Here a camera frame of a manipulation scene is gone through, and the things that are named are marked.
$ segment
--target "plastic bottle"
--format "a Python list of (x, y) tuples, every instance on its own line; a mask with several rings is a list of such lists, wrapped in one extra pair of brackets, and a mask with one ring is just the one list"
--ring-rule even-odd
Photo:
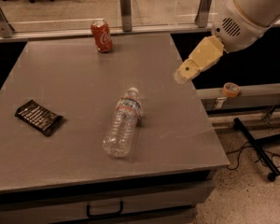
[(109, 130), (103, 142), (105, 152), (118, 158), (127, 156), (131, 150), (135, 127), (140, 122), (139, 91), (136, 88), (130, 88), (123, 93), (115, 107)]

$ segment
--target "drawer handle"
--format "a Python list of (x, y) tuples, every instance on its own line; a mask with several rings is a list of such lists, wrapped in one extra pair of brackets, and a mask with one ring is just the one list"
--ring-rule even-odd
[(115, 213), (106, 213), (106, 214), (99, 214), (99, 215), (92, 215), (91, 214), (91, 206), (86, 206), (86, 215), (89, 219), (104, 219), (104, 218), (111, 218), (111, 217), (118, 217), (121, 215), (123, 211), (123, 201), (119, 203), (119, 210)]

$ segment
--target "chocolate bar wrapper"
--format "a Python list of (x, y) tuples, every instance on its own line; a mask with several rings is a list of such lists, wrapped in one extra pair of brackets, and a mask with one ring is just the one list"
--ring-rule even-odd
[(45, 136), (51, 136), (53, 130), (63, 119), (63, 116), (56, 115), (34, 100), (19, 107), (15, 117), (25, 121)]

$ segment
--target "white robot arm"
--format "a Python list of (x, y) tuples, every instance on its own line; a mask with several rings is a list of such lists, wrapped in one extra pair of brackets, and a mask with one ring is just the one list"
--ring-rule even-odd
[(251, 46), (280, 19), (280, 0), (229, 0), (205, 37), (175, 72), (185, 83), (216, 64), (224, 52)]

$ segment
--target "red soda can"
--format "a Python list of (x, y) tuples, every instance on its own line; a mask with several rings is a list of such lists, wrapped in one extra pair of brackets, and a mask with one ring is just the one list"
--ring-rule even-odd
[(112, 49), (112, 39), (109, 25), (105, 20), (94, 21), (91, 25), (96, 48), (100, 52), (108, 52)]

